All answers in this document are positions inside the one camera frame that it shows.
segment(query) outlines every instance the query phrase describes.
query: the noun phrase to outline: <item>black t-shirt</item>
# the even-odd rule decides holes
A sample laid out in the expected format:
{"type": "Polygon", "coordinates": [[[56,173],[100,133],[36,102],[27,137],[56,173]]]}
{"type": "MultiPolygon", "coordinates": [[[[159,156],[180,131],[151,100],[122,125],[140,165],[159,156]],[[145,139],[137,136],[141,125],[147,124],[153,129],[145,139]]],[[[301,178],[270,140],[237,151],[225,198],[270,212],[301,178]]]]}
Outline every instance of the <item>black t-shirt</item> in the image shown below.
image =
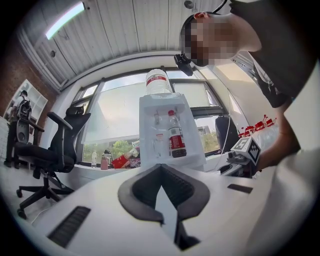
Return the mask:
{"type": "Polygon", "coordinates": [[[287,98],[297,97],[317,61],[303,28],[275,0],[231,0],[230,7],[230,12],[247,21],[260,39],[261,50],[249,53],[272,81],[264,82],[254,67],[271,106],[280,107],[287,98]]]}

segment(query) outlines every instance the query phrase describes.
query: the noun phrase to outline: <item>plastic bottle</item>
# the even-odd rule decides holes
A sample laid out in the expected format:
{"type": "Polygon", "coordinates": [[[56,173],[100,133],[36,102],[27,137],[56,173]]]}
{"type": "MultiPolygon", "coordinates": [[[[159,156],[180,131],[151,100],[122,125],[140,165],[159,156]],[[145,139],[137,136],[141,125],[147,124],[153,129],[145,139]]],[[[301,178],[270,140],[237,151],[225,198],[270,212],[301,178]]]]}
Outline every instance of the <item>plastic bottle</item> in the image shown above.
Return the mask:
{"type": "Polygon", "coordinates": [[[169,115],[169,142],[170,153],[173,158],[180,158],[187,155],[184,136],[181,126],[173,110],[168,112],[169,115]]]}
{"type": "Polygon", "coordinates": [[[101,166],[100,166],[101,170],[108,170],[110,158],[111,158],[110,152],[108,150],[105,150],[101,156],[101,166]]]}
{"type": "Polygon", "coordinates": [[[145,78],[146,94],[172,93],[167,74],[161,69],[151,70],[145,78]]]}
{"type": "Polygon", "coordinates": [[[94,151],[91,155],[91,167],[97,167],[97,153],[94,151]]]}
{"type": "Polygon", "coordinates": [[[163,142],[164,142],[164,134],[161,130],[159,130],[160,124],[160,116],[158,111],[154,114],[154,129],[156,131],[155,139],[152,141],[153,150],[155,156],[160,158],[162,156],[163,142]]]}

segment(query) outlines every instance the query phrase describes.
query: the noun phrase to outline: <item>brick wall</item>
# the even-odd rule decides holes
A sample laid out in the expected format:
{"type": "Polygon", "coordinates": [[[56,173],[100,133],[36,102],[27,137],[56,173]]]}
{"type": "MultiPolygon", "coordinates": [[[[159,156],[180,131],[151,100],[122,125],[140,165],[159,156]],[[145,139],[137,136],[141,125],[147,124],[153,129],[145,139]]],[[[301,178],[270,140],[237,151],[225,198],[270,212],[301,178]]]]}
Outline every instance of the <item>brick wall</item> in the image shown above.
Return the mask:
{"type": "Polygon", "coordinates": [[[25,79],[28,79],[33,87],[48,100],[37,123],[43,127],[47,112],[51,110],[58,93],[43,82],[41,75],[21,48],[18,39],[13,37],[0,61],[0,115],[2,117],[11,98],[25,79]]]}

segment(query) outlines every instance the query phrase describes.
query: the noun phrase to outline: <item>person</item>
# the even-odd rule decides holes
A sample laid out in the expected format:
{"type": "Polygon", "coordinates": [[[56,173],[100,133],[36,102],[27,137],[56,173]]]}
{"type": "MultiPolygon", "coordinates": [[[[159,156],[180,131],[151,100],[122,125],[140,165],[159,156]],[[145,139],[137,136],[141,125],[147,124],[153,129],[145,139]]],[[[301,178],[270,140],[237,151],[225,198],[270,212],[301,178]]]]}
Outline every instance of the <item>person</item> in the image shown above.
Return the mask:
{"type": "MultiPolygon", "coordinates": [[[[8,138],[6,143],[6,159],[4,161],[4,165],[6,165],[9,168],[11,167],[11,163],[12,163],[12,150],[14,148],[14,145],[17,139],[17,123],[19,120],[18,111],[22,104],[29,101],[30,100],[28,98],[28,93],[25,90],[23,90],[20,96],[14,102],[12,109],[10,111],[10,115],[8,118],[10,125],[9,125],[9,132],[8,132],[8,138]]],[[[30,119],[30,116],[31,116],[31,111],[29,111],[27,118],[30,119]]],[[[14,154],[13,160],[14,160],[14,168],[19,169],[19,165],[20,165],[19,157],[16,154],[14,154]]]]}
{"type": "Polygon", "coordinates": [[[255,171],[260,171],[300,148],[284,112],[307,82],[317,55],[301,23],[278,1],[230,2],[229,14],[200,12],[186,20],[180,34],[182,52],[202,67],[240,51],[251,55],[258,86],[275,109],[279,125],[275,143],[259,158],[255,171]]]}

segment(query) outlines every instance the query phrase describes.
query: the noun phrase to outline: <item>chair wheel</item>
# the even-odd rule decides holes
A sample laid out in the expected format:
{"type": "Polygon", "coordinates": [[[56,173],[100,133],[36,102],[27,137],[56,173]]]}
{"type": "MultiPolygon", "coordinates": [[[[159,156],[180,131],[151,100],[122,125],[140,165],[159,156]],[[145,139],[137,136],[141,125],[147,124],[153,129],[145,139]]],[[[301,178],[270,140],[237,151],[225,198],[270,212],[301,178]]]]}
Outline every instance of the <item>chair wheel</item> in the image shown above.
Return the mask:
{"type": "Polygon", "coordinates": [[[18,196],[18,198],[22,198],[22,192],[20,189],[16,190],[16,195],[18,196]]]}
{"type": "Polygon", "coordinates": [[[22,218],[22,219],[24,219],[24,220],[27,219],[27,216],[26,216],[24,210],[18,209],[16,212],[18,213],[18,215],[19,215],[20,218],[22,218]]]}

